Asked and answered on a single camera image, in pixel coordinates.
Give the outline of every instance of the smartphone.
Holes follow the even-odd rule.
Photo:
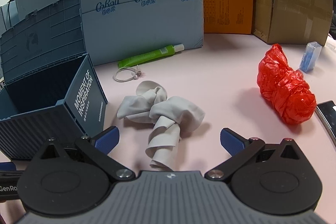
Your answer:
[[[336,105],[333,101],[320,103],[315,112],[324,124],[328,134],[336,146]]]

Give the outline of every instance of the silver screw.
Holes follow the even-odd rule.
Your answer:
[[[208,176],[212,179],[220,179],[224,176],[224,173],[221,170],[213,169],[208,172]]]
[[[129,169],[120,169],[116,172],[116,174],[120,178],[129,178],[133,172]]]

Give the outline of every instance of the green tube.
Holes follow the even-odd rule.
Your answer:
[[[136,55],[136,56],[121,60],[118,62],[118,68],[136,66],[136,65],[139,65],[139,64],[151,61],[151,60],[161,58],[161,57],[174,55],[176,52],[180,52],[182,50],[184,50],[183,44],[179,44],[176,46],[169,45],[167,47],[164,47],[156,51]]]

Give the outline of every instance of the pink table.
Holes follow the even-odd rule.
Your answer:
[[[141,65],[144,77],[140,80],[113,81],[116,63],[96,67],[109,101],[105,128],[113,124],[121,133],[120,142],[110,156],[135,172],[149,170],[150,159],[145,149],[152,127],[120,121],[116,113],[124,96],[135,95],[142,80],[152,80],[162,85],[169,97],[184,97],[206,113],[203,124],[189,136],[184,136],[179,144],[178,170],[200,170],[204,174],[228,159],[230,155],[219,142],[223,127],[229,127],[245,138],[262,138],[266,143],[294,138],[323,184],[315,212],[328,223],[336,223],[336,149],[316,114],[299,126],[288,127],[262,99],[256,77],[258,63],[269,48],[254,36],[210,34],[205,35],[202,48]],[[289,65],[297,69],[305,46],[284,45],[283,49]],[[317,102],[336,102],[335,68],[336,52],[325,47],[315,69],[305,74]],[[18,203],[12,201],[0,205],[7,224],[22,214]]]

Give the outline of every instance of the red plastic bag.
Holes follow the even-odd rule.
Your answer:
[[[261,95],[271,102],[285,123],[299,124],[313,115],[315,95],[301,71],[288,66],[279,44],[274,44],[259,63],[257,84]]]

